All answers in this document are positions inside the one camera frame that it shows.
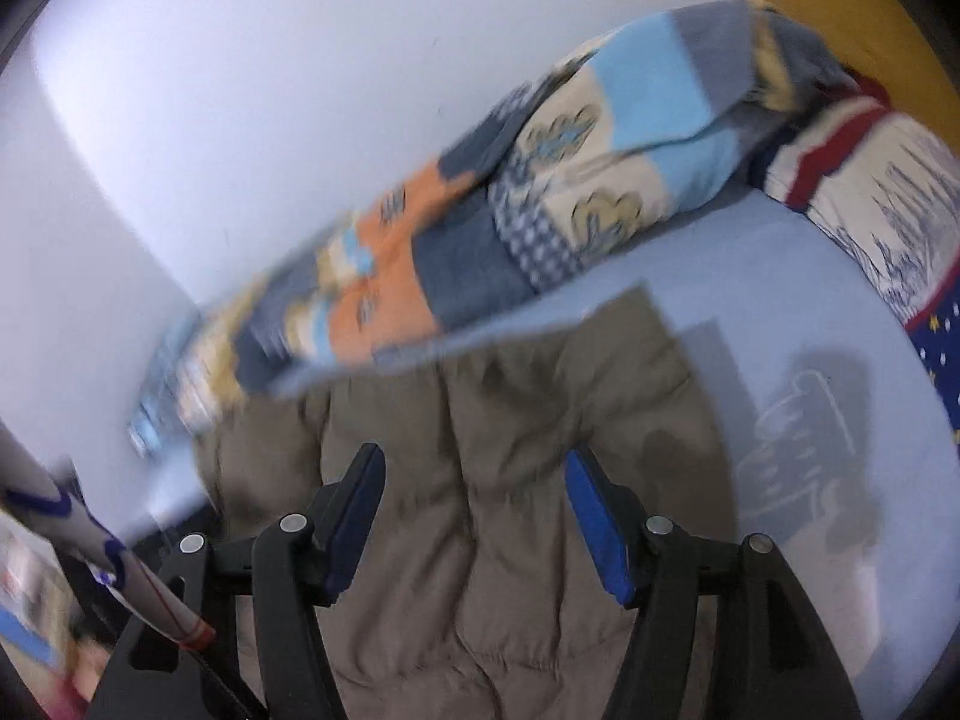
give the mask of bed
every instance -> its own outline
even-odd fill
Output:
[[[5,14],[3,57],[44,0],[29,1]],[[904,4],[920,12],[955,79],[949,13],[928,0]],[[950,678],[943,664],[960,623],[956,445],[902,327],[804,218],[733,184],[707,210],[662,225],[544,298],[391,365],[577,322],[637,284],[712,398],[741,533],[769,533],[784,548],[864,716],[927,709]],[[316,375],[299,370],[277,393]],[[189,454],[179,453],[158,476],[152,509],[166,524],[202,496]],[[930,682],[938,662],[947,674]]]

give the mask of dark blue fabric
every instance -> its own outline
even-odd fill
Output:
[[[59,500],[41,498],[40,495],[21,493],[20,490],[7,490],[7,502],[18,509],[27,509],[30,512],[40,512],[47,517],[69,517],[73,505],[70,503],[70,494],[58,488]]]
[[[763,191],[767,182],[767,172],[776,158],[776,153],[797,140],[800,132],[807,129],[832,100],[827,95],[818,95],[810,107],[794,119],[786,122],[769,140],[754,151],[747,165],[747,183],[754,189]]]
[[[620,605],[627,605],[637,587],[627,564],[627,542],[616,528],[613,516],[594,487],[576,451],[566,455],[566,496],[587,541],[587,549],[604,589]]]
[[[478,182],[485,180],[510,151],[527,119],[565,79],[566,74],[554,74],[536,86],[525,83],[513,90],[483,122],[440,155],[440,174],[450,179],[473,173]]]
[[[323,589],[332,599],[346,590],[357,572],[363,547],[367,544],[373,517],[376,516],[383,487],[386,483],[387,464],[383,452],[376,452],[364,469],[356,490],[347,503],[343,518],[337,523],[330,538],[329,573]]]
[[[496,234],[486,192],[474,190],[413,240],[416,277],[443,330],[502,314],[536,296]]]
[[[909,332],[933,386],[944,399],[953,440],[960,445],[960,279]]]
[[[256,300],[250,318],[233,338],[237,363],[234,375],[246,392],[263,392],[295,364],[287,347],[286,316],[290,306],[317,290],[317,247],[327,242],[337,228],[315,237],[310,247],[277,271],[263,295]]]

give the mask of pillowcase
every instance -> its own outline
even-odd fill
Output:
[[[923,124],[867,95],[808,117],[752,159],[752,184],[851,255],[909,330],[956,276],[960,163]]]

